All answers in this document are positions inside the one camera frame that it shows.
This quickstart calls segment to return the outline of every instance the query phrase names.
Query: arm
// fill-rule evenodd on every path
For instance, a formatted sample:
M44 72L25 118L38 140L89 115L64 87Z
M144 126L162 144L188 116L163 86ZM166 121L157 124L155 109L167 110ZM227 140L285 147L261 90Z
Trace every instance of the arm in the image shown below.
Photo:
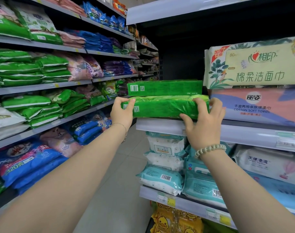
M135 100L127 109L115 99L112 126L38 181L0 216L0 232L72 232L132 123Z
M209 114L203 100L196 98L194 101L199 111L196 125L187 115L180 115L185 122L190 144L196 150L219 144L221 122L225 115L222 102L216 98L211 99L212 109ZM295 216L223 150L205 153L201 160L211 172L239 232L295 232Z

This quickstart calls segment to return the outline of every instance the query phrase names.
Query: left arm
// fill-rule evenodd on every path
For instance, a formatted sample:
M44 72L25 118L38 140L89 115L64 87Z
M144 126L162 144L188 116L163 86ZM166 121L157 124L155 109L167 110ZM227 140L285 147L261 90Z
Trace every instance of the left arm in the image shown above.
M106 173L126 130L135 100L125 110L117 97L112 126L44 176L0 216L0 232L72 232Z

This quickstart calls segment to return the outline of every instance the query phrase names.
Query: heart logo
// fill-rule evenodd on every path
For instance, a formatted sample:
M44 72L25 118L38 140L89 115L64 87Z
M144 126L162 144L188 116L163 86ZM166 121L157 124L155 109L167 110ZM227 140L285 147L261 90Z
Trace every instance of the heart logo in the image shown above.
M256 52L256 53L254 53L254 54L252 55L252 58L253 58L254 60L256 60L256 58L258 57L258 55L259 55L259 52Z

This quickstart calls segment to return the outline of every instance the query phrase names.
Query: right hand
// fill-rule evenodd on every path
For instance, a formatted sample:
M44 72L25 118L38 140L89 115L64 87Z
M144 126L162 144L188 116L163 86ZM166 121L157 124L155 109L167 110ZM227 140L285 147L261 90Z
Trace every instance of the right hand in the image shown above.
M210 113L207 104L200 98L194 98L198 107L198 121L194 125L192 119L186 114L180 114L186 126L186 135L189 143L195 150L219 144L221 136L221 122L225 116L225 108L218 98L212 98Z

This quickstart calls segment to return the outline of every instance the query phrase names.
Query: green box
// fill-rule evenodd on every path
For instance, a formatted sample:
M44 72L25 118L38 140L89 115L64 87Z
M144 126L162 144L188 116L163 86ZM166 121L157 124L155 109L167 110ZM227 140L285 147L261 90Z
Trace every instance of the green box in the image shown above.
M201 80L138 81L127 83L130 96L201 95Z
M207 104L209 111L209 97L206 95L193 96L147 96L147 97L132 97L136 99L134 104L134 117L170 117L179 118L180 113L187 114L192 119L198 118L197 104L193 101L199 97ZM128 102L122 103L122 108L125 109Z

